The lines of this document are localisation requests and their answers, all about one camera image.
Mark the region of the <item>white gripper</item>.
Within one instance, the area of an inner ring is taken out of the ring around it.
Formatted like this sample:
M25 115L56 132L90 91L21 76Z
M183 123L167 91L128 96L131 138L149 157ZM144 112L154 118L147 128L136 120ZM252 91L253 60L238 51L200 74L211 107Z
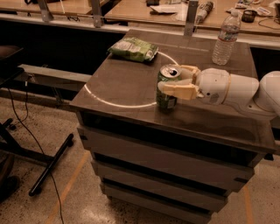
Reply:
M220 105L226 98L230 75L226 70L208 68L200 71L196 66L181 65L181 78L196 77L195 85L189 80L160 81L157 84L163 94L177 97L181 100L194 100L212 105Z

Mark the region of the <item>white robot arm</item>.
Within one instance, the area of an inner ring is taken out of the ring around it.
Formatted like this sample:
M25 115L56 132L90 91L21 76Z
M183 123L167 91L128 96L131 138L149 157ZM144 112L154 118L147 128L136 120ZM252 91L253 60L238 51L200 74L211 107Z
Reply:
M257 120L280 116L280 72L272 71L260 80L229 73L223 69L175 66L180 80L160 81L163 94L181 100L200 100L205 104L227 105L240 114Z

